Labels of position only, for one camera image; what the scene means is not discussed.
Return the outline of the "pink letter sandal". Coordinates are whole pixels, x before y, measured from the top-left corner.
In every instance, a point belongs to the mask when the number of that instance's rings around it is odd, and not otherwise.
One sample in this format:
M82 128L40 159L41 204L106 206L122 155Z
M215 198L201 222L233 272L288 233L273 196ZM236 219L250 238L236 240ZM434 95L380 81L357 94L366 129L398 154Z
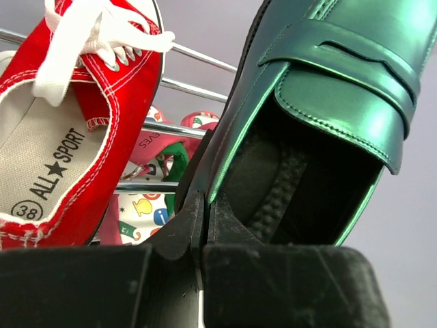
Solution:
M188 137L141 131L123 180L179 182L189 156ZM114 195L100 226L101 245L136 245L159 231L173 217L173 194L140 193Z
M201 130L214 130L219 122L220 117L209 111L196 111L188 114L182 121L181 125L189 128Z

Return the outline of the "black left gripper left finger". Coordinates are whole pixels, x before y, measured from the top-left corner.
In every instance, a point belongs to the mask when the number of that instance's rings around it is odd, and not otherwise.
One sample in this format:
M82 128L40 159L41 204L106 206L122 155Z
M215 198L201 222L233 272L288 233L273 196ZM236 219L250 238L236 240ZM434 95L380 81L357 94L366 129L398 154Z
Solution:
M1 252L2 327L197 327L203 196L137 246Z

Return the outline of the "cream metal shoe shelf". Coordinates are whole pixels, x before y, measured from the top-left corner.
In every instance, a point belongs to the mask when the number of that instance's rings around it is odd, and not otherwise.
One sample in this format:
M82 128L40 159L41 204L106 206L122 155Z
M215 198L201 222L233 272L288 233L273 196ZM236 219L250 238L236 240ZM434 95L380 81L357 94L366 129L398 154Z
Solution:
M10 44L21 44L24 42L26 36L8 31L6 29L1 30L1 40ZM192 57L198 61L205 62L217 68L221 68L228 72L235 73L236 68L219 61L210 56L204 55L192 49L189 49L182 45L175 45L174 51ZM160 84L163 87L168 87L173 90L181 91L187 94L192 94L208 100L213 100L220 103L226 103L227 97L210 90L205 90L194 85L189 85L180 81L176 81L167 77L163 77ZM158 122L145 122L143 124L143 131L153 133L163 133L165 135L174 135L181 137L189 137L192 139L202 139L205 135L205 131L188 128L183 126L174 126L166 123ZM140 182L140 181L121 181L117 185L115 194L142 194L142 193L160 193L160 194L174 194L176 192L178 184L176 182Z

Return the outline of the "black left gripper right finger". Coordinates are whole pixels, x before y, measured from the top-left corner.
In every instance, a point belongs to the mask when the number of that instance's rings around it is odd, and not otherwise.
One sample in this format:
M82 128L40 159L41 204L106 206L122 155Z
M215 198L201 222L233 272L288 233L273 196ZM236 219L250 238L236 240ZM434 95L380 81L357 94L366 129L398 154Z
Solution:
M369 261L348 247L265 245L211 205L203 248L206 327L389 327Z

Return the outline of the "red sneaker right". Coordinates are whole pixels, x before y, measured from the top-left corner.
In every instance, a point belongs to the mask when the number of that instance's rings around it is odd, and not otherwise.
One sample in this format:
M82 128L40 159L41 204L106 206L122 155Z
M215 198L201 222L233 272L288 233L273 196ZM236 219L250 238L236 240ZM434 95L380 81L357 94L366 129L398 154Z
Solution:
M2 249L93 238L174 38L155 1L46 1L1 54Z

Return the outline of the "green loafer front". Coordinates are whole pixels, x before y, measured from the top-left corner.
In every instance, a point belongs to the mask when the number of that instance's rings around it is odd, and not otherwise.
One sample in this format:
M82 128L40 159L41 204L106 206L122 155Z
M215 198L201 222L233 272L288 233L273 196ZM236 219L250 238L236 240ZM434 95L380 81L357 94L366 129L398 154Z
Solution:
M435 41L435 1L264 1L175 209L225 197L262 243L341 244L400 171Z

